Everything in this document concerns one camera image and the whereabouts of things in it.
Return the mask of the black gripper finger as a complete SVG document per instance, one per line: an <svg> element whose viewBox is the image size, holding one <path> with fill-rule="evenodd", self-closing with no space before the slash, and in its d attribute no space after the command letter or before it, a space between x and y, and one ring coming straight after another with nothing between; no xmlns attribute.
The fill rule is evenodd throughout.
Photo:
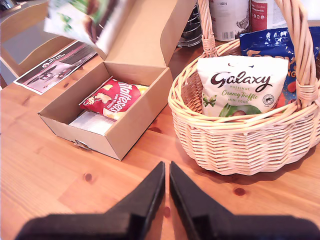
<svg viewBox="0 0 320 240"><path fill-rule="evenodd" d="M169 190L190 240L231 240L232 213L201 190L171 162Z"/></svg>
<svg viewBox="0 0 320 240"><path fill-rule="evenodd" d="M143 240L165 194L165 163L159 162L145 179L106 213L107 240Z"/></svg>

